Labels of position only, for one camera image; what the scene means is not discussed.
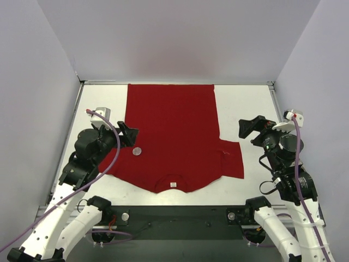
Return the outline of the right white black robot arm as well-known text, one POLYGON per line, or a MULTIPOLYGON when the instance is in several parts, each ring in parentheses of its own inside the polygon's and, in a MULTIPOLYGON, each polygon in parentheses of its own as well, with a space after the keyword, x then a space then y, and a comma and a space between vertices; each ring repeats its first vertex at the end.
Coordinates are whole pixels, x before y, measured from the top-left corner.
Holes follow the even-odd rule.
POLYGON ((303 168, 300 153, 304 147, 300 128, 304 117, 285 111, 284 121, 276 123, 264 116, 239 120, 239 137, 252 132, 258 136, 251 144, 261 147, 269 164, 262 164, 272 175, 274 190, 279 192, 295 234, 292 235, 274 212, 266 194, 246 200, 246 214, 273 242, 283 261, 334 261, 324 230, 318 194, 312 177, 303 168))

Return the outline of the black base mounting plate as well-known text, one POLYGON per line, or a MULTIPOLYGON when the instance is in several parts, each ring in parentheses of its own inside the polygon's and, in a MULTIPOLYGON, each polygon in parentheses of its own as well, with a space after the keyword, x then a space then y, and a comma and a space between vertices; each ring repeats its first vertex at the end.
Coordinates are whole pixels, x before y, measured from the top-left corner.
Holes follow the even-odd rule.
POLYGON ((265 240, 246 206, 111 206, 93 228, 96 243, 127 240, 265 240))

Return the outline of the red t-shirt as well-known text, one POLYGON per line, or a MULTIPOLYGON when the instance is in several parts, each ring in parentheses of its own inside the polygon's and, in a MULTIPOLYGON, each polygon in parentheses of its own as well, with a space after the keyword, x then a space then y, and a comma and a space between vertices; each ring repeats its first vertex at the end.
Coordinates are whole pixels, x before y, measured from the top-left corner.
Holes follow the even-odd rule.
POLYGON ((112 150, 99 171, 153 193, 244 177, 240 144, 220 138, 213 85, 130 84, 125 123, 139 130, 141 153, 112 150))

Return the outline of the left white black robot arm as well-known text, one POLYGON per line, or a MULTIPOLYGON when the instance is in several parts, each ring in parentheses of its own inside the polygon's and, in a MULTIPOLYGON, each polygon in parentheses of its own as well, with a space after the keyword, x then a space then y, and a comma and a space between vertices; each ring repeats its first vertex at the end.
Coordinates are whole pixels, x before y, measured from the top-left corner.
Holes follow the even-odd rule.
POLYGON ((111 202, 93 196, 88 199, 87 207, 68 222, 92 183, 101 178, 99 165, 106 156, 113 149, 119 151, 134 146, 138 129, 129 128, 122 121, 117 124, 117 128, 109 122, 98 127, 93 122, 90 129, 78 134, 75 151, 63 168, 45 213, 29 227, 32 232, 27 240, 9 251, 8 261, 66 261, 76 244, 94 225, 107 224, 111 220, 111 202))

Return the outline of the aluminium frame rail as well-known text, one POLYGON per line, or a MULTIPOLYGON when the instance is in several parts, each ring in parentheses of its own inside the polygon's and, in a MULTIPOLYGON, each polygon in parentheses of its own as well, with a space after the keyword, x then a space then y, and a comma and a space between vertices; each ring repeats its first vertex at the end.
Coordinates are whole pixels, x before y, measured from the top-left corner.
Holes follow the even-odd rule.
MULTIPOLYGON (((73 209, 72 213, 70 214, 69 218, 68 218, 68 222, 67 223, 70 223, 74 218, 76 218, 83 210, 85 206, 83 206, 82 208, 79 207, 79 211, 77 210, 77 207, 73 209)), ((36 219, 39 219, 46 211, 46 208, 45 206, 43 207, 39 207, 38 208, 38 211, 37 211, 37 214, 36 214, 36 219)), ((286 210, 281 210, 281 209, 273 209, 274 210, 274 213, 278 216, 278 217, 281 217, 281 220, 282 221, 292 221, 292 222, 283 222, 283 223, 293 223, 293 225, 304 225, 304 227, 325 227, 326 226, 326 223, 325 223, 325 220, 323 219, 322 217, 322 214, 321 214, 321 210, 318 209, 316 211, 316 214, 311 216, 310 218, 308 217, 308 215, 305 213, 303 214, 303 211, 300 210, 300 208, 296 208, 295 210, 294 209, 291 209, 291 210, 288 210, 288 211, 291 211, 291 213, 287 213, 287 212, 281 212, 281 211, 286 211, 286 210)))

